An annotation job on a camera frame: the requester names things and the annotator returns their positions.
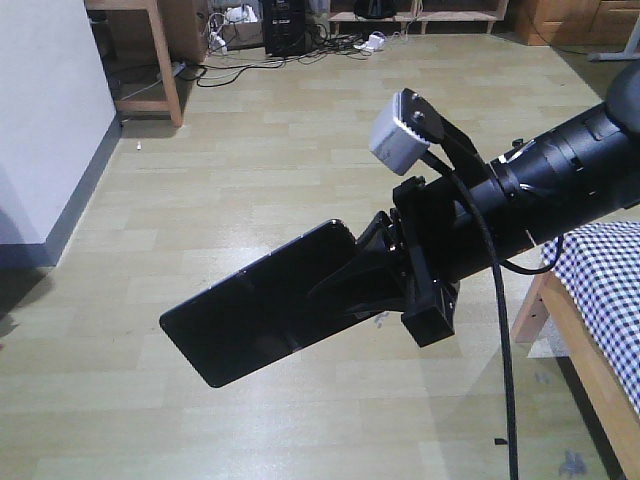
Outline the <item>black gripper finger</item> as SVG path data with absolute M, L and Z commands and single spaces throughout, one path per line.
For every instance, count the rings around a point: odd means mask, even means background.
M 389 215 L 354 237 L 331 220 L 300 238 L 287 263 L 287 338 L 306 348 L 404 303 L 405 260 Z

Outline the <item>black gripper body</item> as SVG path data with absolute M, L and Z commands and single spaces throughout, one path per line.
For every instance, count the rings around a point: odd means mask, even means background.
M 454 334 L 459 282 L 533 247 L 536 202 L 492 165 L 458 168 L 393 190 L 392 218 L 412 268 L 401 321 L 425 347 Z

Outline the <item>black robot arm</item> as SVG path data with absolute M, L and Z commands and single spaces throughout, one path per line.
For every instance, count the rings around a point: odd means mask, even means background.
M 411 89 L 374 122 L 371 153 L 404 176 L 343 258 L 309 279 L 294 321 L 306 347 L 383 311 L 426 346 L 451 336 L 462 279 L 639 201 L 639 66 L 604 101 L 485 162 Z M 432 182 L 408 175 L 424 162 Z

